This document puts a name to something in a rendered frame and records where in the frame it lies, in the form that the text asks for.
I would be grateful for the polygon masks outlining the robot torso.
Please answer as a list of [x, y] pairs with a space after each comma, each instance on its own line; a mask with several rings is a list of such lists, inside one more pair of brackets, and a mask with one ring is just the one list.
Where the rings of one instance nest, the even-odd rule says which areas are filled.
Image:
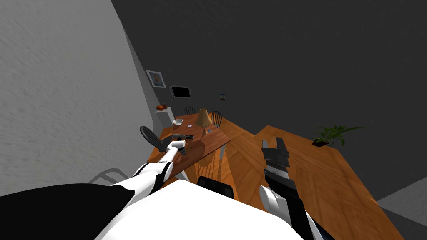
[[101, 240], [303, 240], [277, 216], [178, 180], [122, 210]]

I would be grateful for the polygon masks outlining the black wall screen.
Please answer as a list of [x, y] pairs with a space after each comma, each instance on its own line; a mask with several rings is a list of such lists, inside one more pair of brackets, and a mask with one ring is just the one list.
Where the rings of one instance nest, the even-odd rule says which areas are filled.
[[183, 86], [169, 86], [173, 98], [192, 98], [191, 88]]

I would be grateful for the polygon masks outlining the white cabinet with orange items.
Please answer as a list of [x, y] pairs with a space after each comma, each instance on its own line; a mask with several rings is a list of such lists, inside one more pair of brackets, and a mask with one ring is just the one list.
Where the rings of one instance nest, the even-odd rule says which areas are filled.
[[171, 107], [165, 108], [163, 105], [158, 105], [156, 106], [156, 109], [156, 115], [163, 125], [163, 128], [173, 127], [173, 121], [175, 120], [175, 117]]

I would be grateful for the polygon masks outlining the grey framed portrait picture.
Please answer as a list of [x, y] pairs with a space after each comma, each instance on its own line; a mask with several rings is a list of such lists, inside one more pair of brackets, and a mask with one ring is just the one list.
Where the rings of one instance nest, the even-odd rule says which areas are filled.
[[166, 88], [166, 84], [160, 72], [146, 70], [146, 73], [153, 88]]

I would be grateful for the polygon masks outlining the black round-back chair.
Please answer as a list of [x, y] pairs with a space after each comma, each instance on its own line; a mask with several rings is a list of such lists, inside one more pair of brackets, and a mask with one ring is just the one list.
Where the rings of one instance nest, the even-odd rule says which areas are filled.
[[166, 152], [167, 138], [161, 140], [159, 137], [156, 136], [156, 134], [153, 131], [151, 131], [146, 126], [140, 126], [139, 129], [142, 136], [148, 143], [150, 143], [155, 148], [157, 148], [159, 152], [164, 152], [164, 153]]

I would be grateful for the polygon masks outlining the green potted plant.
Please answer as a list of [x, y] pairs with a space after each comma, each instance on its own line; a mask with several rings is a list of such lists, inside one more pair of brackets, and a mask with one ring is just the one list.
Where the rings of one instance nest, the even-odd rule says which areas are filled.
[[349, 131], [364, 129], [366, 127], [345, 127], [342, 125], [334, 125], [331, 128], [320, 127], [323, 131], [317, 132], [319, 137], [313, 137], [312, 145], [316, 147], [323, 147], [324, 145], [333, 146], [336, 140], [339, 140], [341, 147], [345, 145], [345, 140], [343, 139], [343, 134]]

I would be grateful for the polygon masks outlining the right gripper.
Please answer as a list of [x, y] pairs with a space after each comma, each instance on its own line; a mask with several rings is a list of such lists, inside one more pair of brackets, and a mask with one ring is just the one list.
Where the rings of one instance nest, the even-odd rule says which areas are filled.
[[262, 140], [262, 153], [266, 160], [267, 170], [281, 177], [289, 179], [287, 167], [289, 167], [289, 152], [280, 137], [276, 137], [276, 148], [269, 148], [268, 142]]

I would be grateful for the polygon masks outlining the brown wooden table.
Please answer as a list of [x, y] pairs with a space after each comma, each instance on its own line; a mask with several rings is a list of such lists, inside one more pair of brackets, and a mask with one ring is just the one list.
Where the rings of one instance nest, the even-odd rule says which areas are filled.
[[203, 128], [195, 125], [197, 117], [198, 114], [179, 116], [179, 118], [183, 119], [182, 125], [164, 128], [161, 132], [161, 139], [170, 136], [170, 134], [194, 135], [193, 140], [186, 140], [185, 148], [190, 149], [190, 151], [186, 151], [184, 156], [180, 153], [175, 155], [173, 169], [169, 176], [170, 179], [217, 149], [220, 148], [221, 151], [224, 151], [225, 144], [231, 141], [228, 136], [214, 125], [206, 127], [206, 130], [211, 130], [211, 132], [202, 135]]

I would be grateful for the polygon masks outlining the tan shade table lamp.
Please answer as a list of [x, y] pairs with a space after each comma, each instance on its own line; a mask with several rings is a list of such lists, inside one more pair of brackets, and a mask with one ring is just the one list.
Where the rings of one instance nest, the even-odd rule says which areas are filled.
[[202, 127], [203, 132], [202, 135], [206, 135], [208, 131], [206, 130], [206, 127], [210, 126], [212, 124], [211, 118], [208, 115], [206, 108], [199, 109], [198, 117], [195, 122], [195, 125]]

